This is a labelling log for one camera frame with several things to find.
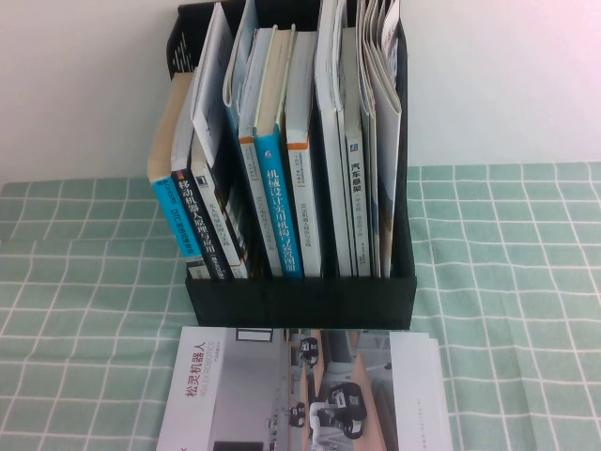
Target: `blue book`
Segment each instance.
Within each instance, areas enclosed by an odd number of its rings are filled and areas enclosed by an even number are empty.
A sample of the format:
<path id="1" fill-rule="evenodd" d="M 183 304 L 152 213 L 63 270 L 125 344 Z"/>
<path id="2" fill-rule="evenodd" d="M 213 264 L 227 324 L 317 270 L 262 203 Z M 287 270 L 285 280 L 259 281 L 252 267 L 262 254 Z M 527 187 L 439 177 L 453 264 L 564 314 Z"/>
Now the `blue book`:
<path id="1" fill-rule="evenodd" d="M 190 220 L 171 178 L 171 147 L 177 118 L 192 80 L 191 73 L 177 73 L 172 82 L 171 94 L 148 157 L 147 175 L 152 189 L 159 199 L 161 210 L 176 237 L 181 254 L 193 278 L 209 278 L 208 268 L 202 257 L 198 240 L 194 236 Z"/>
<path id="2" fill-rule="evenodd" d="M 194 237 L 190 221 L 188 221 L 171 176 L 152 182 L 152 189 L 159 199 L 162 212 L 167 218 L 173 234 L 176 236 L 181 254 L 186 258 L 199 257 L 201 255 L 200 247 Z"/>
<path id="3" fill-rule="evenodd" d="M 273 232 L 285 277 L 302 278 L 299 247 L 294 228 L 296 220 L 288 201 L 282 152 L 286 150 L 284 100 L 295 29 L 275 30 L 263 70 L 261 93 L 254 117 L 253 139 L 261 178 L 270 206 Z"/>

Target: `magazine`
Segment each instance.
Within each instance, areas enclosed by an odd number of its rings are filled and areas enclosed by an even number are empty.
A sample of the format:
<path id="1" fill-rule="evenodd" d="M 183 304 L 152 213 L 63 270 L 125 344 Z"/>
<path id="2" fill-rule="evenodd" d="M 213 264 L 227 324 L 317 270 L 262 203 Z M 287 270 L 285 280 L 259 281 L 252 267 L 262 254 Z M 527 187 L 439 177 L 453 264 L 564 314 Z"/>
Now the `magazine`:
<path id="1" fill-rule="evenodd" d="M 157 449 L 452 449 L 438 342 L 184 327 Z"/>

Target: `book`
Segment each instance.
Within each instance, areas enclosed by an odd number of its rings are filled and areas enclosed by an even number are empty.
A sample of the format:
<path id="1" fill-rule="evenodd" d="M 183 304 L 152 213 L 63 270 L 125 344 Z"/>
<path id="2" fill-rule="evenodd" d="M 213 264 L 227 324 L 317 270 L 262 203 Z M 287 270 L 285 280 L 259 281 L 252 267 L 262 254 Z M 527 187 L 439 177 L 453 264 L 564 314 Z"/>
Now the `book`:
<path id="1" fill-rule="evenodd" d="M 216 164 L 210 170 L 195 133 L 190 169 L 232 274 L 235 278 L 247 279 L 250 261 L 242 232 L 247 226 L 244 224 L 246 209 L 241 192 L 236 188 L 236 180 L 230 177 L 236 175 L 233 165 L 228 164 L 226 158 L 220 158 L 222 155 L 226 157 L 226 153 L 225 149 L 220 150 Z"/>
<path id="2" fill-rule="evenodd" d="M 282 271 L 285 277 L 298 278 L 302 277 L 302 266 L 283 166 L 285 91 L 294 38 L 294 24 L 290 30 L 274 28 L 256 106 L 253 140 Z"/>
<path id="3" fill-rule="evenodd" d="M 313 107 L 313 61 L 316 32 L 297 33 L 285 98 L 285 133 L 294 195 L 300 253 L 305 277 L 321 276 L 321 247 L 314 186 L 314 158 L 319 151 L 310 131 Z"/>
<path id="4" fill-rule="evenodd" d="M 176 134 L 171 150 L 171 177 L 182 200 L 186 215 L 193 225 L 194 235 L 200 244 L 201 253 L 207 263 L 211 278 L 224 280 L 231 278 L 231 271 L 190 169 L 194 136 L 194 126 L 190 118 L 192 98 L 193 85 L 190 85 L 177 119 Z"/>
<path id="5" fill-rule="evenodd" d="M 190 115 L 194 130 L 205 152 L 207 164 L 213 167 L 220 150 L 225 112 L 220 95 L 227 71 L 233 38 L 221 3 L 215 3 L 207 37 L 194 71 L 193 98 Z"/>
<path id="6" fill-rule="evenodd" d="M 261 178 L 253 139 L 254 114 L 258 104 L 263 69 L 267 60 L 272 36 L 273 30 L 271 28 L 260 28 L 254 34 L 254 44 L 249 57 L 240 102 L 238 140 L 271 274 L 273 276 L 281 276 L 282 264 L 280 262 L 275 234 L 273 233 L 270 207 Z"/>
<path id="7" fill-rule="evenodd" d="M 186 98 L 192 75 L 176 73 L 171 94 L 157 126 L 152 150 L 148 157 L 148 181 L 159 200 L 161 210 L 176 237 L 179 252 L 186 258 L 192 278 L 209 278 L 200 246 L 171 179 L 171 146 L 176 131 L 177 118 Z"/>
<path id="8" fill-rule="evenodd" d="M 384 61 L 378 37 L 377 5 L 369 4 L 365 16 L 364 54 L 376 106 L 378 134 L 378 225 L 381 277 L 390 277 L 393 250 L 393 219 L 398 169 L 401 103 L 396 94 L 395 81 Z"/>
<path id="9" fill-rule="evenodd" d="M 354 241 L 357 251 L 357 274 L 368 276 L 371 275 L 370 238 L 365 200 L 365 158 L 363 155 L 357 45 L 354 27 L 343 29 L 341 66 L 345 81 L 345 144 L 347 147 Z"/>
<path id="10" fill-rule="evenodd" d="M 245 235 L 252 232 L 252 222 L 247 221 L 250 207 L 244 192 L 235 189 L 242 177 L 235 146 L 238 140 L 234 141 L 224 126 L 226 113 L 221 90 L 232 41 L 223 7 L 215 4 L 194 76 L 191 170 L 231 272 L 236 278 L 248 278 Z"/>
<path id="11" fill-rule="evenodd" d="M 253 48 L 255 29 L 259 27 L 254 0 L 246 0 L 227 70 L 223 78 L 222 99 L 227 119 L 238 143 L 238 128 L 244 88 L 244 75 Z"/>
<path id="12" fill-rule="evenodd" d="M 350 217 L 349 223 L 348 219 L 351 213 L 348 211 L 348 189 L 343 178 L 343 171 L 347 171 L 345 169 L 347 162 L 343 160 L 343 152 L 346 153 L 346 150 L 343 149 L 343 143 L 341 143 L 341 134 L 344 136 L 344 130 L 339 130 L 341 117 L 338 115 L 336 101 L 333 99 L 332 44 L 336 7 L 336 0 L 324 0 L 321 5 L 317 30 L 315 83 L 331 204 L 336 206 L 331 209 L 331 218 L 338 259 L 338 273 L 341 277 L 349 277 L 354 275 L 354 264 L 350 241 L 352 231 L 349 230 L 349 226 L 352 226 L 352 217 Z"/>
<path id="13" fill-rule="evenodd" d="M 367 190 L 367 213 L 370 217 L 368 222 L 370 234 L 370 257 L 372 262 L 372 275 L 381 276 L 379 256 L 379 216 L 378 216 L 378 131 L 376 122 L 376 101 L 371 86 L 369 70 L 367 69 L 367 52 L 365 34 L 367 33 L 367 14 L 365 0 L 357 2 L 357 64 L 359 66 L 359 86 L 361 93 L 361 118 L 365 154 L 368 156 L 365 162 L 365 174 L 368 182 L 365 184 Z"/>
<path id="14" fill-rule="evenodd" d="M 453 449 L 436 339 L 182 328 L 157 451 L 353 448 Z"/>

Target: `black book organizer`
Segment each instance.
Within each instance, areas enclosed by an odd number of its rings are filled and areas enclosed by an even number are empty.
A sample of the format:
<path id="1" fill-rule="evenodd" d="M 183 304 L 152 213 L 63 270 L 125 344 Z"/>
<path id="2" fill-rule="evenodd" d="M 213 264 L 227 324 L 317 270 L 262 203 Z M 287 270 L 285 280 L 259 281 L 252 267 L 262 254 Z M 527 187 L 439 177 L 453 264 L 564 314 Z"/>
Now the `black book organizer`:
<path id="1" fill-rule="evenodd" d="M 235 35 L 244 1 L 223 2 Z M 259 26 L 316 31 L 320 0 L 255 0 Z M 355 2 L 348 2 L 348 21 L 355 23 Z M 185 5 L 167 42 L 167 65 L 175 72 L 193 71 L 202 51 L 211 3 Z M 401 118 L 393 261 L 390 279 L 334 277 L 335 252 L 324 249 L 324 278 L 302 280 L 264 278 L 217 282 L 186 279 L 194 312 L 201 326 L 251 328 L 387 329 L 406 330 L 411 323 L 417 280 L 407 214 L 407 43 L 399 27 L 396 92 Z M 333 243 L 331 230 L 325 242 Z"/>

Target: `checkered tablecloth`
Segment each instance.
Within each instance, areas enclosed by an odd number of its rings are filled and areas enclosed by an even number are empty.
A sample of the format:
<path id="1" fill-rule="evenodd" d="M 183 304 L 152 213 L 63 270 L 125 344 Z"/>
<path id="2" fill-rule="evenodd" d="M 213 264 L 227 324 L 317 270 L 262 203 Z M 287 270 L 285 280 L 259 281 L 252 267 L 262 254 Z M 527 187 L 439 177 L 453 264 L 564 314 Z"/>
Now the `checkered tablecloth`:
<path id="1" fill-rule="evenodd" d="M 601 164 L 412 167 L 455 449 L 601 449 Z M 145 179 L 0 194 L 0 450 L 153 450 L 185 268 Z"/>

